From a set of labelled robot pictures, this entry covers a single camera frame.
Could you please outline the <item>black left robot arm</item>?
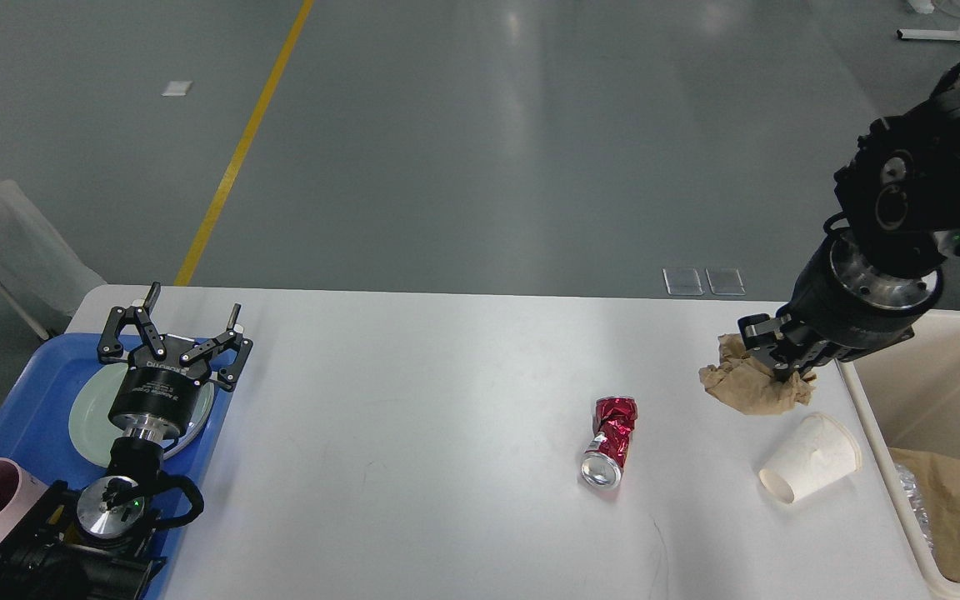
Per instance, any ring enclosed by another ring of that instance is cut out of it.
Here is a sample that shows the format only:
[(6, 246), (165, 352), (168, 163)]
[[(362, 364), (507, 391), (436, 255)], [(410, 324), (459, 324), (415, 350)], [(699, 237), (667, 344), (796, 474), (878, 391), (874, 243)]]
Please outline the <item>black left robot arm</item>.
[[(0, 412), (0, 457), (49, 489), (0, 542), (0, 599), (155, 599), (183, 529), (203, 512), (198, 484), (253, 349), (233, 305), (223, 332), (160, 332), (160, 285), (112, 307), (102, 333), (68, 334), (37, 351)], [(68, 426), (104, 366), (122, 369), (109, 406), (107, 466), (76, 451)]]

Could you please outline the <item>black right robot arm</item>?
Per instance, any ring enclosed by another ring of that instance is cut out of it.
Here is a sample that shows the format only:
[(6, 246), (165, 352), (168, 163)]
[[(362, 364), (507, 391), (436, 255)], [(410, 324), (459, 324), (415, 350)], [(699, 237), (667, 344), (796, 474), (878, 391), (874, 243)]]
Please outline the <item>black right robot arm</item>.
[(834, 176), (837, 215), (774, 315), (739, 319), (778, 381), (907, 341), (943, 293), (943, 249), (960, 235), (960, 62), (902, 115), (876, 119)]

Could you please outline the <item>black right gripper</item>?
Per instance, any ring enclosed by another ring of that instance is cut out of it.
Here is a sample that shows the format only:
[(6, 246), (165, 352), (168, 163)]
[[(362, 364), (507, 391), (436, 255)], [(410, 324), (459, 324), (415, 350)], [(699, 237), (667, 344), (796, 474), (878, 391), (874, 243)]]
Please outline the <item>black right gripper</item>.
[(853, 235), (830, 234), (797, 277), (784, 314), (747, 315), (737, 327), (744, 349), (784, 383), (834, 358), (850, 362), (907, 341), (944, 285), (940, 269), (888, 276), (858, 251)]

